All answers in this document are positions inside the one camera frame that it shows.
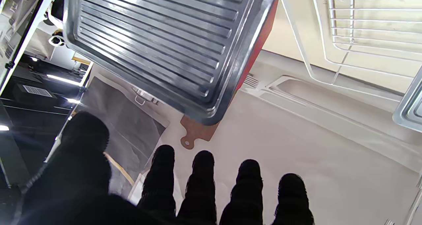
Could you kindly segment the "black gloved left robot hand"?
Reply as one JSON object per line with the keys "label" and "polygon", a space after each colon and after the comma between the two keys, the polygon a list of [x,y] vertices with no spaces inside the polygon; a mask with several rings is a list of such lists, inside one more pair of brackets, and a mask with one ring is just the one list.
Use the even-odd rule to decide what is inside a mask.
{"label": "black gloved left robot hand", "polygon": [[137,205],[109,192],[111,166],[104,155],[106,125],[81,111],[65,126],[61,143],[22,198],[18,225],[262,225],[259,163],[239,166],[230,201],[217,219],[215,161],[203,150],[193,159],[185,198],[176,211],[175,151],[159,146]]}

